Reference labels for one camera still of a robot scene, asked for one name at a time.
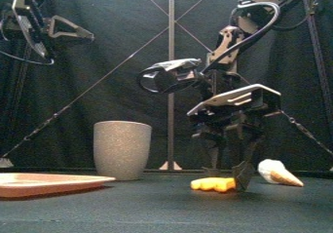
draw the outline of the black backdrop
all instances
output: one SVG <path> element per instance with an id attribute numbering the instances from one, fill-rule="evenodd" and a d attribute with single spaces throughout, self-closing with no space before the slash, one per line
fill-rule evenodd
<path id="1" fill-rule="evenodd" d="M 213 50 L 217 33 L 228 25 L 239 0 L 176 0 L 175 58 L 201 58 Z M 325 77 L 332 86 L 332 0 L 320 0 L 316 14 Z M 62 110 L 108 74 L 118 70 L 76 101 L 59 119 L 10 155 L 19 167 L 91 168 L 94 124 L 131 120 L 154 128 L 148 168 L 168 159 L 168 96 L 139 89 L 136 77 L 156 62 L 170 59 L 170 0 L 46 0 L 47 16 L 59 15 L 87 30 L 96 40 L 63 49 L 54 66 L 20 64 L 0 57 L 2 153 Z M 287 15 L 295 24 L 305 15 L 304 3 Z M 2 42 L 3 51 L 23 56 L 23 42 Z M 291 32 L 271 31 L 241 55 L 240 73 L 283 93 L 283 108 L 332 148 L 323 88 L 307 23 Z M 187 112 L 199 102 L 195 90 L 175 94 L 175 161 L 184 169 L 200 169 L 199 146 L 192 141 Z M 288 119 L 267 121 L 263 158 L 280 159 L 293 170 L 328 170 L 332 159 Z"/>

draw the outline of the black table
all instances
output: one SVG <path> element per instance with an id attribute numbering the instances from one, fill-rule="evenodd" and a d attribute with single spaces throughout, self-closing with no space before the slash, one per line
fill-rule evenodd
<path id="1" fill-rule="evenodd" d="M 333 232 L 333 180 L 255 176 L 245 193 L 191 190 L 203 174 L 144 174 L 72 194 L 0 201 L 0 232 Z"/>

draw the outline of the cable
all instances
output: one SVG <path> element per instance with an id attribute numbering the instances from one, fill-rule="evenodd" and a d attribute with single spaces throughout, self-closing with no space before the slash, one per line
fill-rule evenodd
<path id="1" fill-rule="evenodd" d="M 237 10 L 251 8 L 251 7 L 255 7 L 255 6 L 268 6 L 275 10 L 275 16 L 273 16 L 272 20 L 269 21 L 269 23 L 261 29 L 259 29 L 259 31 L 252 36 L 249 36 L 244 41 L 241 41 L 235 46 L 232 46 L 224 52 L 224 54 L 201 70 L 201 73 L 205 73 L 207 71 L 209 71 L 224 57 L 227 57 L 233 51 L 239 50 L 244 45 L 251 43 L 255 39 L 257 39 L 257 37 L 264 35 L 264 33 L 268 32 L 268 30 L 273 26 L 276 20 L 280 17 L 280 14 L 281 14 L 279 5 L 275 4 L 275 3 L 269 3 L 269 2 L 251 3 L 251 4 L 245 4 L 245 5 L 240 4 L 239 7 L 237 7 Z"/>
<path id="2" fill-rule="evenodd" d="M 15 60 L 35 64 L 35 65 L 54 65 L 55 64 L 55 59 L 54 58 L 50 60 L 50 62 L 40 62 L 40 61 L 34 61 L 34 60 L 30 60 L 30 59 L 19 58 L 19 57 L 16 57 L 16 56 L 14 56 L 14 55 L 3 52 L 3 51 L 0 51 L 0 55 L 6 56 L 8 58 L 12 58 Z"/>

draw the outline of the metal pole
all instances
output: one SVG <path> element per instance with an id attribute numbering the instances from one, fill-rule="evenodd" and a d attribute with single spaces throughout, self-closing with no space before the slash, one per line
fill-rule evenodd
<path id="1" fill-rule="evenodd" d="M 175 0 L 170 0 L 170 60 L 175 59 Z M 168 96 L 168 170 L 175 162 L 175 94 Z"/>

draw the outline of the pink tray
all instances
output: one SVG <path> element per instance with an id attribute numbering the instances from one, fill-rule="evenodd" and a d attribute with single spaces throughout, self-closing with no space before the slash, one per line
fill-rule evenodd
<path id="1" fill-rule="evenodd" d="M 115 179 L 98 175 L 0 174 L 0 197 L 20 198 L 86 190 Z"/>

